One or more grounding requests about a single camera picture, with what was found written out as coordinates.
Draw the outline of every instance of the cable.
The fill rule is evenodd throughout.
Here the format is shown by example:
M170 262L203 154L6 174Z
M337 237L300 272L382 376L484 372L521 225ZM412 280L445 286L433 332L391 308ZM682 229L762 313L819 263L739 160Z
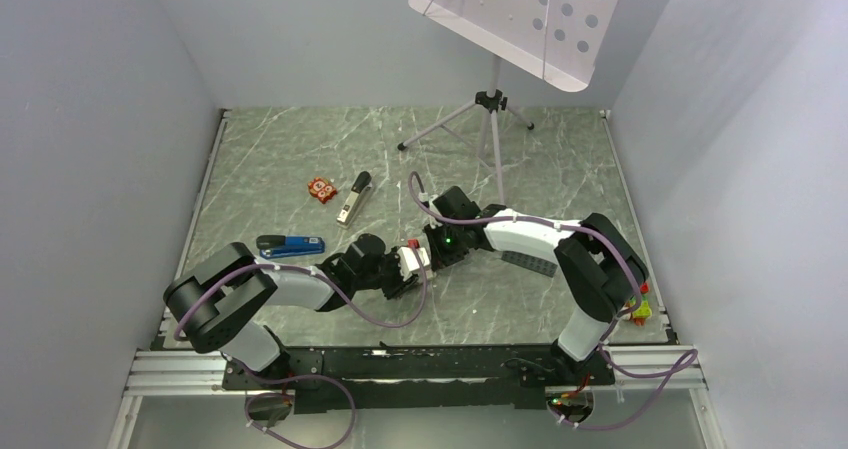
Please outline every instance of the cable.
M424 310L424 304L426 303L426 300L427 300L427 286L429 286L429 282L430 282L427 278L427 271L424 269L424 264L421 262L421 257L418 256L418 251L413 250L412 254L413 254L413 256L415 256L415 261L418 263L418 268L419 268L418 274L421 276L421 283L422 283L423 287L421 288L421 302L418 304L418 308L415 310L415 313L412 315L412 317L410 317L408 320L406 320L404 322L395 324L395 323L390 323L390 322L378 321L378 320L372 318L371 316L369 316L368 314L365 314L362 311L362 309L360 309L356 304L351 302L350 298L347 297L347 295L341 289L339 289L339 287L335 283L333 283L333 281L328 279L327 276L325 276L323 274L313 273L311 270L309 270L305 267L300 267L300 266L291 266L291 265L288 265L288 264L263 263L263 264L251 264L249 266L240 267L240 268L236 269L235 271L233 271L233 272L227 274L226 276L222 277L221 279L218 280L218 282L213 284L212 287L210 287L205 293L203 293L202 296L200 296L197 299L197 301L194 304L191 305L191 307L188 309L188 311L186 311L186 313L183 315L183 317L180 318L179 322L177 322L177 327L174 329L174 339L176 339L178 341L188 340L188 338L183 336L182 333L185 329L185 325L192 318L192 316L194 316L194 314L198 311L198 309L200 309L200 306L202 306L206 301L208 301L212 297L213 294L215 294L217 291L219 291L228 282L232 281L233 279L235 279L236 277L238 277L242 274L245 274L247 272L252 272L252 271L255 271L257 269L272 269L272 270L280 270L280 271L299 272L301 274L306 274L308 276L312 276L312 277L320 280L321 282L327 284L328 286L330 286L330 288L333 289L334 291L336 291L336 294L338 294L339 297L341 297L342 300L345 301L345 303L348 306L350 306L350 308L353 309L354 312L359 314L360 317L362 317L366 321L370 322L371 324L375 324L375 325L380 326L380 327L387 327L387 328L390 328L390 329L398 329L398 328L401 328L401 327L406 327L406 326L412 324L413 321L418 319L418 316L421 315L421 311Z
M415 188L412 185L413 181L418 183L418 187L420 189L420 192L418 194L415 193ZM536 223L536 224L541 224L543 226L552 227L552 228L563 228L563 229L567 229L567 230L571 230L571 231L575 231L575 232L582 232L584 234L588 234L588 235L594 237L595 239L597 239L601 244L604 245L604 247L607 248L607 250L609 250L612 257L615 259L615 261L618 263L618 265L624 271L624 275L627 278L627 281L630 282L630 286L633 289L633 295L636 298L636 303L633 306L631 306L630 308L625 308L624 310L622 310L621 312L619 312L616 315L616 318L613 319L609 328L607 328L606 332L604 332L603 336L601 336L601 339L600 339L601 341L606 340L606 338L612 333L613 329L615 329L615 326L618 323L618 320L622 316L625 316L627 314L630 314L630 313L636 311L636 309L639 306L642 305L642 292L639 290L639 284L636 282L636 278L633 276L633 272L630 270L630 267L627 266L627 262L625 262L624 258L621 256L621 253L619 253L618 250L615 248L615 246L606 237L604 237L601 233L599 233L595 230L589 229L587 227L574 226L574 225L571 225L571 224L559 224L559 226L555 226L553 222L551 222L547 219L543 219L541 217L534 217L534 216L517 216L517 217L500 216L500 217L484 217L484 218L479 218L479 219L451 219L451 218L444 217L440 214L435 213L434 211L430 210L429 207L425 206L423 202L421 202L421 195L422 195L422 193L426 194L426 191L424 190L424 183L421 181L421 176L418 174L418 172L412 171L411 173L409 173L409 179L407 180L407 187L409 188L409 194L412 196L412 200L415 202L415 204L418 206L418 208L421 209L422 211L424 211L425 213L427 213L427 215L429 215L430 217L432 217L432 218L434 218L437 221L442 222L442 223L454 224L454 225L459 225L459 226L470 226L470 225L474 225L474 224L488 224L488 223L492 223L492 222L524 221L524 222L533 222L533 223ZM690 350L686 351L685 353L683 353L683 355L680 356L680 358L677 360L677 362L675 362L671 366L671 369L669 369L667 371L660 371L660 372L653 373L653 374L634 374L634 373L627 371L626 369L621 368L617 364L613 363L612 358L610 358L609 355L606 354L606 352L603 350L603 345L601 343L598 343L598 351L601 353L601 357L603 357L604 360L606 360L608 364L610 364L612 367L614 367L616 370L618 370L619 372L621 372L622 374L624 374L626 376L633 377L633 378L636 378L636 379L649 379L649 378L663 377L664 376L665 379L663 379L663 381L660 383L660 385L657 387L657 389L654 390L654 392L651 394L651 397L648 398L648 400L645 402L645 404L643 404L642 407L639 408L639 410L637 410L635 413L633 413L627 419L625 419L625 420L623 420L619 423L616 423L616 424L611 424L609 426L588 426L588 427L581 426L581 425L579 425L579 423L572 423L571 421L566 420L566 422L571 424L575 429L580 427L581 429L586 429L586 430L589 430L589 431L608 431L608 430L613 430L613 429L619 429L619 428L622 428L622 427L630 424L631 422L633 422L636 419L638 419L639 417L641 417L642 414L644 414L645 411L647 411L648 408L651 407L651 405L656 401L657 397L659 397L663 388L665 388L666 384L668 384L668 381L671 379L672 375L674 375L674 374L682 371L683 369L686 369L687 367L691 366L695 362L695 359L697 359L697 357L698 357L697 349L690 349ZM551 412L552 414L554 414L554 412L551 410L550 407L548 407L548 411ZM562 420L565 420L564 417L563 418L557 417L557 419L559 419L560 422L562 422Z
M415 188L412 187L413 180L416 180L418 182L418 187L421 190L421 192L419 192L418 194L415 193ZM642 305L642 291L639 290L639 284L636 282L636 277L633 276L633 271L631 271L630 267L627 266L627 262L624 260L624 257L621 256L621 253L618 252L618 249L616 249L612 242L610 242L609 239L607 239L600 232L594 229L589 229L588 227L575 226L571 224L559 224L559 226L556 226L552 221L536 216L499 216L482 217L479 219L451 219L449 217L444 217L441 214L433 212L429 207L425 206L424 203L421 202L420 196L422 195L422 193L426 193L426 191L424 191L424 183L421 181L421 176L418 175L418 172L412 171L409 173L407 187L409 188L409 194L412 196L412 200L415 202L418 208L427 213L427 215L429 215L430 217L442 223L453 224L457 226L473 226L477 224L489 224L492 222L534 222L536 224L541 224L547 227L566 229L573 232L582 232L584 234L592 236L593 238L597 239L601 244L603 244L604 247L607 248L607 250L609 250L613 259L615 259L615 262L617 262L621 269L624 271L624 276L627 278L627 281L630 282L630 285L633 288L633 295L636 297L636 304L634 304L632 307L625 308L624 310L619 312L617 314L617 317L625 316L627 314L635 312Z
M296 443L296 442L294 442L290 439L286 439L285 437L283 437L279 433L277 433L277 432L275 432L275 431L273 431L273 430L271 430L267 427L263 427L261 424L259 424L258 422L255 422L253 419L250 418L250 406L256 400L261 399L261 398L265 398L265 397L270 397L270 396L280 397L280 393L278 393L278 392L263 392L262 394L257 394L255 396L252 396L251 398L249 398L247 400L247 402L245 402L245 404L244 404L244 417L247 418L248 424L250 426L253 426L254 428L261 431L263 434L267 434L267 435L273 437L274 439L282 442L283 444L287 444L291 447L294 447L295 449L333 449L334 447L338 447L338 446L342 445L344 443L344 441L346 441L347 438L350 437L350 434L353 432L353 428L356 425L356 404L354 404L354 402L353 402L353 395L339 381L337 381L337 380L335 380L331 377L322 376L321 374L305 374L305 375L302 375L302 376L292 376L292 377L286 377L286 378L283 378L283 379L265 379L264 377L260 377L255 372L251 371L247 366L244 365L243 362L236 360L236 359L233 359L233 361L238 363L242 367L242 369L244 369L245 373L247 373L251 378L253 378L255 381L261 382L263 384L277 385L277 384L288 384L289 382L309 381L309 380L329 382L330 384L341 389L341 391L344 393L345 397L347 398L347 402L350 404L350 423L348 423L347 429L345 430L344 434L342 434L342 436L336 442L334 442L334 443L332 443L328 446L324 446L324 447L313 448L313 447L309 447L309 446L303 446L303 445L298 444L298 443ZM283 399L289 399L290 398L290 396L288 396L287 394L283 394L282 397L283 397Z
M662 393L666 384L668 384L668 381L671 380L671 376L673 376L674 374L676 374L676 373L682 371L683 369L686 369L687 367L691 366L695 362L695 359L697 357L698 357L698 351L695 350L695 349L689 349L688 351L684 352L683 355L680 356L680 358L677 359L677 361L671 366L671 369L669 369L668 371L658 372L656 374L638 374L638 375L634 376L632 374L628 374L627 371L622 371L621 368L618 367L618 366L613 366L617 370L621 371L623 374L627 374L630 377L637 377L638 376L639 378L646 379L646 378L650 378L650 377L657 377L658 374L665 375L665 377L663 378L660 385L657 386L656 389L654 389L654 391L651 393L650 397L648 397L648 400L645 401L645 403L642 404L642 406L638 410L636 410L636 412L631 414L630 417L628 417L627 419L620 421L620 422L617 422L615 424L609 424L609 425L606 425L606 426L584 426L580 423L571 422L568 419L566 419L565 417L558 416L550 408L550 406L548 406L548 412L550 412L554 416L554 418L557 419L557 423L565 422L566 424L570 425L574 429L582 429L584 431L614 431L616 429L621 429L622 427L625 427L625 426L629 425L630 423L632 423L633 421L635 421L636 419L639 419L640 417L642 417L642 415L657 401L657 398L659 398L660 393Z
M226 285L228 282L232 281L236 277L238 277L242 274L245 274L247 272L255 271L257 269L259 269L259 270L261 270L261 269L273 269L273 270L280 270L280 271L292 271L292 272L299 272L301 274L310 275L310 276L315 277L318 280L324 282L325 284L329 285L330 288L332 288L334 291L336 291L336 293L347 303L347 305L350 306L350 308L354 310L354 312L359 314L366 321L368 321L372 324L376 324L378 326L388 327L388 328L400 328L400 327L408 326L409 324L412 323L412 321L417 319L419 315L421 315L421 311L424 309L424 303L427 300L427 286L429 286L429 283L430 283L430 281L427 278L427 271L424 269L424 263L421 262L421 257L418 255L418 251L415 248L412 248L412 249L413 249L412 255L415 257L415 262L418 263L418 274L421 276L421 283L422 283L423 287L421 288L421 303L418 305L418 309L415 311L415 314L413 314L412 317L409 318L409 320L407 320L405 322L402 322L402 323L399 323L399 324L392 324L392 323L382 322L382 321L378 321L376 319L373 319L372 317L370 317L367 314L365 314L364 312L362 312L362 310L359 309L359 307L357 307L355 304L353 304L353 302L351 302L350 298L347 297L347 295L344 292L342 292L342 290L339 289L339 287L336 286L335 283L333 283L333 281L328 279L323 274L317 274L317 273L313 274L313 272L309 269L299 267L299 266L291 266L291 265L287 265L287 264L251 264L249 266L240 267L240 268L236 269L235 271L233 271L233 272L227 274L226 276L222 277L218 282L213 284L212 287L209 288L209 290L207 290L205 293L203 293L203 295L200 296L194 304L192 304L192 306L188 309L188 311L186 311L186 313L183 315L183 317L180 318L180 320L177 322L177 327L174 329L174 339L176 339L178 341L185 341L185 340L188 339L188 338L181 335L182 332L183 332L183 329L185 328L186 323L188 322L189 319L191 319L191 317L194 315L194 313L197 312L197 310L200 308L200 306L203 303L205 303L206 301L208 301L209 298L211 298L212 295L215 294L215 292L220 290L222 287L224 287L224 285ZM248 420L248 423L251 426L253 426L254 428L262 431L264 434L268 434L269 436L271 436L274 439L282 442L283 444L287 444L291 447L294 447L295 449L333 449L334 447L340 446L342 443L344 443L345 440L347 440L348 437L350 437L350 434L351 434L351 432L353 432L353 427L356 423L356 405L353 402L353 396L350 394L350 391L348 391L348 389L346 387L344 387L344 385L342 385L339 381L337 381L333 378L327 377L327 376L320 375L320 374L304 374L302 376L292 376L292 377L286 377L286 378L283 378L283 379L265 379L263 377L260 377L259 375L257 375L253 371L251 371L250 368L245 366L244 363L242 363L241 361L238 361L236 359L233 359L233 361L236 361L239 365L241 365L242 369L244 369L244 371L247 374L249 374L254 380L261 382L263 384L274 384L274 385L276 385L276 384L288 384L289 382L296 382L296 381L303 381L303 380L320 380L320 381L329 382L330 384L333 384L334 386L341 389L341 391L344 393L345 397L347 397L348 402L350 403L350 410L351 410L350 424L348 424L347 430L342 435L342 437L339 438L339 440L337 440L336 442L330 444L329 446L324 446L324 447L320 447L320 448L311 448L311 447L308 447L308 446L300 445L300 444L298 444L294 441L286 439L285 437L283 437L280 434L268 429L267 427L262 427L262 425L260 425L257 422L254 422L252 419L250 419L250 406L251 406L251 404L253 404L254 401L256 401L257 399L263 398L263 397L270 397L272 395L273 396L280 396L284 399L289 399L289 396L286 395L286 394L280 395L279 393L276 393L276 392L264 392L262 394L258 394L256 396L253 396L253 397L251 397L250 399L247 400L247 402L244 405L244 414L245 414L245 417Z

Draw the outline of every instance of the marble floor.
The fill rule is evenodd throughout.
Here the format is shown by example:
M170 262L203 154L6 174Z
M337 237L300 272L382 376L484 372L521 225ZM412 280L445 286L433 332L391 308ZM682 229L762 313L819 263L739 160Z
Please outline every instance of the marble floor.
M223 245L241 241L255 249L261 234L321 236L327 253L288 258L312 264L344 250L359 234L381 237L387 246L421 237L426 217L406 189L409 172L421 173L428 191L460 186L483 207L497 202L494 176L473 152L438 131L401 153L397 143L423 129L451 107L290 107L233 110L222 136L186 267ZM598 111L589 108L526 108L536 124L527 131L501 115L501 152L507 205L557 219L608 216L641 254L641 245ZM451 128L474 142L480 113L472 111ZM488 150L491 158L491 145ZM350 229L336 225L350 185L363 170L375 191ZM316 176L333 180L340 195L321 205L306 184ZM386 301L379 291L356 294L354 302L373 317L400 322L419 304L419 291ZM657 299L649 294L652 307ZM403 329L385 329L349 308L315 313L297 307L266 307L255 321L268 325L291 346L387 344L506 344L553 341L575 303L561 273L554 278L477 251L433 280L420 318ZM622 323L615 343L666 342L659 318L644 327ZM168 338L166 347L179 347Z

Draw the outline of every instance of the gray wall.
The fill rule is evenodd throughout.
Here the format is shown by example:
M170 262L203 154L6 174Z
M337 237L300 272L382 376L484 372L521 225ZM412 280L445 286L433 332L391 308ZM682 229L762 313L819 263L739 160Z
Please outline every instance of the gray wall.
M3 447L106 444L217 113L158 0L0 0Z
M407 0L162 0L222 107L459 105L491 56ZM592 84L563 93L507 65L518 104L611 107L668 0L621 0Z
M730 447L845 447L848 2L671 0L613 108Z

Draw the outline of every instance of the white music stand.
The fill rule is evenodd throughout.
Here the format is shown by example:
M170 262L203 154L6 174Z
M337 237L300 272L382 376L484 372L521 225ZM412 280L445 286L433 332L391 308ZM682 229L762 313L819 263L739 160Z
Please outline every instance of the white music stand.
M490 51L492 77L487 91L398 144L403 151L436 129L444 129L471 146L445 124L475 106L485 110L480 123L477 157L483 160L486 133L492 132L498 196L505 204L498 111L507 110L528 129L534 125L498 90L501 60L515 64L552 86L582 91L595 71L595 58L618 0L409 0L409 6L442 26Z

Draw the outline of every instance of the black mounting plate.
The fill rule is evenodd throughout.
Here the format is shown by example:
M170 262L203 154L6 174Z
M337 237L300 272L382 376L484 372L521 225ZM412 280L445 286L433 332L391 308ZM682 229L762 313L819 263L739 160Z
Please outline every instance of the black mounting plate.
M535 370L532 364L504 362L521 358L553 368L549 344L402 347L288 347L295 374L317 373L339 380L353 394L358 408L411 408L512 404L519 409L544 409L546 386L577 386L578 377ZM318 365L317 359L323 359ZM247 374L226 375L222 387L231 391L278 388L259 384ZM590 386L612 385L615 378L600 357L587 361ZM283 378L269 374L266 378ZM289 386L295 389L299 414L346 409L347 399L329 384Z

